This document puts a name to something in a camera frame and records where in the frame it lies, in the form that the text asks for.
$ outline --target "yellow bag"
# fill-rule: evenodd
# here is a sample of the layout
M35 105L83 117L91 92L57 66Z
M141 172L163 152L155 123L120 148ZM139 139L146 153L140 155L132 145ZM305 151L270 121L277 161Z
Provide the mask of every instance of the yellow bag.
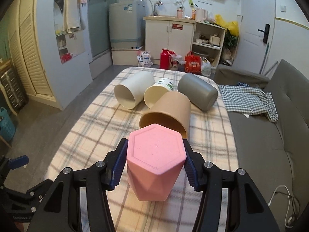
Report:
M238 22L237 21L229 22L228 23L228 29L233 36L239 36Z
M223 28L228 28L230 33L233 36L239 36L239 30L238 30L238 22L237 21L231 21L226 22L221 15L217 14L215 15L216 23L220 25Z

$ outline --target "faucet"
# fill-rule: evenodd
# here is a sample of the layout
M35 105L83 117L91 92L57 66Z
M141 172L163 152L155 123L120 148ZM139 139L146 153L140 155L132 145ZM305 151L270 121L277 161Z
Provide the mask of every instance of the faucet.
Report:
M156 5L161 6L163 5L163 2L160 0L154 4L154 16L158 16L158 13L156 12Z

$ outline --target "door handle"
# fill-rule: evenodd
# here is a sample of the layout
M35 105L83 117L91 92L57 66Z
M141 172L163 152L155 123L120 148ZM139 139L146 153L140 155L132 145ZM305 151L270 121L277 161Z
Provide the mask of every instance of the door handle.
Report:
M265 30L258 30L259 32L263 32L264 33L263 43L265 43L265 44L268 41L269 29L270 29L270 25L269 24L265 24Z

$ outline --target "black metal bracket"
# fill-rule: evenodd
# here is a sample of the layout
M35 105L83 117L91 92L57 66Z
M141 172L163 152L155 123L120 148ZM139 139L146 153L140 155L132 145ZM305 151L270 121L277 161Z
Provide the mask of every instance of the black metal bracket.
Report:
M223 188L228 188L226 232L280 231L266 201L244 169L221 170L213 163L205 162L187 140L183 143L187 153L184 168L190 185L196 191L203 191L192 232L218 230ZM192 170L198 172L196 178L191 176Z
M4 181L10 170L24 166L28 162L29 159L25 155L16 159L0 157L0 204L14 222L30 222L40 201L53 183L51 180L45 180L27 190L26 193L6 188Z
M218 230L223 188L228 188L226 232L279 232L269 207L244 169L221 170L205 162L187 140L183 143L187 154L184 168L190 185L203 192L192 232ZM41 199L27 231L82 232L80 188L86 187L90 230L115 232L106 190L112 191L120 181L127 145L123 138L115 151L88 169L64 168Z
M73 171L66 167L57 176L37 209L28 232L82 232L80 188L87 190L87 211L92 232L115 232L106 190L119 184L127 154L128 140L123 138L116 150L109 152L87 169Z

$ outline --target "door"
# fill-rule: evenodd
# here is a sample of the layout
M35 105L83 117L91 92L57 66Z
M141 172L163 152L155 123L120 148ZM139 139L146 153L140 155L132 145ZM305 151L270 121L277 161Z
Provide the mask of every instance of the door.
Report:
M270 25L269 48L275 22L275 0L241 0L242 23L235 68L259 73L266 53L263 43L265 24Z
M39 57L34 29L34 0L20 0L19 31L24 62L37 94L53 96Z
M151 58L160 59L162 49L168 48L169 26L169 21L146 21L146 51L150 52Z
M89 0L88 27L92 57L109 49L109 5L116 0Z
M193 27L194 25L192 23L171 21L169 26L168 49L185 57L191 50Z
M23 87L25 88L26 93L28 95L35 96L36 92L30 80L20 44L19 7L20 0L14 0L7 11L9 15L9 24L7 31L9 38L10 55L13 65L18 73Z

